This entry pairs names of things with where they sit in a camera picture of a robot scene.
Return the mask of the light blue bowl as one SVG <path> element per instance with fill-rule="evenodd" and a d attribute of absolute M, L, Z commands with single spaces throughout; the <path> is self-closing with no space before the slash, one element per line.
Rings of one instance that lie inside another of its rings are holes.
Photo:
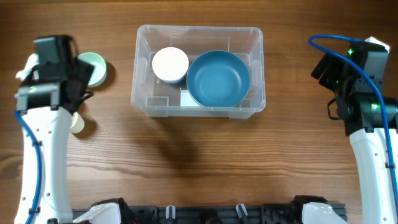
<path fill-rule="evenodd" d="M 181 77 L 163 77 L 160 78 L 160 80 L 162 80 L 165 83 L 168 84 L 175 84 L 175 83 L 180 83 L 182 82 L 184 79 L 186 78 L 186 76 L 181 76 Z"/>

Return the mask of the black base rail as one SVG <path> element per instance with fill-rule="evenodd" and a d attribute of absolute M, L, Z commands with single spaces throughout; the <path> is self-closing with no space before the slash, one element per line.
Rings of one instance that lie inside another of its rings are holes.
<path fill-rule="evenodd" d="M 137 216 L 139 223 L 168 223 L 166 208 L 156 206 L 130 206 Z M 262 204 L 247 206 L 249 224 L 271 223 L 298 223 L 293 216 L 293 208 L 290 204 Z M 228 207 L 177 207 L 175 223 L 204 224 L 210 218 L 218 218 L 223 223 L 239 224 L 239 219 L 234 206 Z"/>

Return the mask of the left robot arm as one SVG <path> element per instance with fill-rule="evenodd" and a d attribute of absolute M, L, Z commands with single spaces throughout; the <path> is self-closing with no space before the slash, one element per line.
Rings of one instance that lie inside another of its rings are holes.
<path fill-rule="evenodd" d="M 67 189 L 67 142 L 73 114 L 91 98 L 94 66 L 78 59 L 70 35 L 34 40 L 38 63 L 16 94 L 23 133 L 21 199 L 15 223 L 72 223 Z"/>

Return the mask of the mint green bowl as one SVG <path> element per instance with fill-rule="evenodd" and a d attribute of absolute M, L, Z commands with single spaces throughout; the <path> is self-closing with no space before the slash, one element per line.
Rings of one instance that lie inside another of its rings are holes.
<path fill-rule="evenodd" d="M 93 74 L 88 82 L 88 87 L 97 87 L 105 81 L 107 76 L 107 65 L 102 56 L 94 52 L 85 52 L 80 54 L 78 59 L 94 66 Z"/>

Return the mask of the pink bowl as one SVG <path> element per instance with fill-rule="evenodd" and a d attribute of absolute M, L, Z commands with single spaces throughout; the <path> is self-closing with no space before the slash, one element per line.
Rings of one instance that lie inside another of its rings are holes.
<path fill-rule="evenodd" d="M 184 76 L 188 68 L 189 59 L 187 54 L 176 47 L 163 48 L 152 59 L 152 69 L 159 79 Z"/>

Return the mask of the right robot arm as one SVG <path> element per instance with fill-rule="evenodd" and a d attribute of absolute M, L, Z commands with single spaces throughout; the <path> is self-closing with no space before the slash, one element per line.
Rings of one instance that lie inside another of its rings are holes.
<path fill-rule="evenodd" d="M 397 223 L 397 100 L 381 95 L 390 47 L 347 38 L 344 57 L 314 43 L 324 57 L 311 76 L 331 90 L 357 163 L 364 223 Z"/>

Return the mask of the clear plastic storage bin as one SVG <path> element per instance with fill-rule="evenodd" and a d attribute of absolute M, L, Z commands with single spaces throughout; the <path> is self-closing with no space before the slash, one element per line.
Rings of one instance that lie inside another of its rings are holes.
<path fill-rule="evenodd" d="M 248 94 L 232 108 L 180 106 L 180 92 L 187 90 L 186 81 L 165 83 L 152 69 L 154 55 L 166 47 L 184 51 L 190 62 L 212 50 L 235 54 L 245 63 L 251 76 Z M 136 37 L 131 103 L 151 117 L 248 119 L 266 107 L 262 30 L 257 27 L 140 26 Z"/>

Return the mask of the cream cup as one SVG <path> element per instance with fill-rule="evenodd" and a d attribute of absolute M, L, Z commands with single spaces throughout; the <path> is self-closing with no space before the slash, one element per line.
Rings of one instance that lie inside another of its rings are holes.
<path fill-rule="evenodd" d="M 83 131 L 85 127 L 84 119 L 78 112 L 73 113 L 72 115 L 72 123 L 70 126 L 70 133 L 77 134 Z"/>

